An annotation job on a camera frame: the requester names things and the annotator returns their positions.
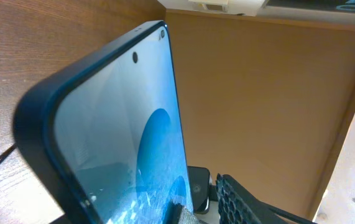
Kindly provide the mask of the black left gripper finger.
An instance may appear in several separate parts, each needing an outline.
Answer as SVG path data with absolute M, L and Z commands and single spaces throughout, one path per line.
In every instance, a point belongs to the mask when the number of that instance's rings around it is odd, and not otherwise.
M 261 202 L 232 176 L 218 174 L 215 191 L 222 224 L 315 224 L 306 218 Z

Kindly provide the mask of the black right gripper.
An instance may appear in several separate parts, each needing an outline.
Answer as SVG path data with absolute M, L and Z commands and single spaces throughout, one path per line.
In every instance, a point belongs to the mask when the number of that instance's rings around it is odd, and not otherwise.
M 216 186 L 213 185 L 210 171 L 204 167 L 188 166 L 191 199 L 193 211 L 206 214 L 210 210 L 210 203 L 217 202 Z

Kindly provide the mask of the blue Galaxy smartphone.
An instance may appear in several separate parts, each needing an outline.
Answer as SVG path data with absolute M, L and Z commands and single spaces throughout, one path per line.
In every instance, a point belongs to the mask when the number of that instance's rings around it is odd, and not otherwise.
M 149 21 L 33 86 L 16 145 L 72 223 L 193 211 L 170 37 Z

